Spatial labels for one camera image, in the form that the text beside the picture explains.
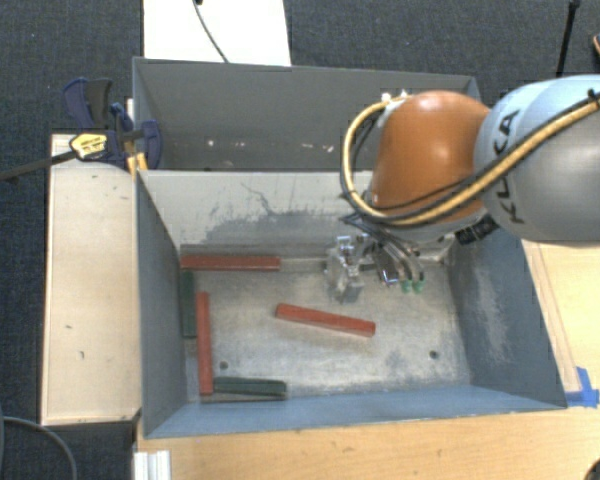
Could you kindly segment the pale grey metal gripper finger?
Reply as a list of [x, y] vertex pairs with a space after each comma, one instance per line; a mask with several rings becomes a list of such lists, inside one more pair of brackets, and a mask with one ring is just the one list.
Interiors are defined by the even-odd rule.
[[362, 257], [359, 250], [355, 246], [348, 246], [344, 253], [344, 303], [356, 302], [364, 288], [364, 281], [361, 279], [361, 264]]
[[335, 246], [326, 252], [325, 277], [328, 291], [333, 299], [344, 299], [350, 283], [349, 253], [351, 237], [344, 235], [336, 238]]

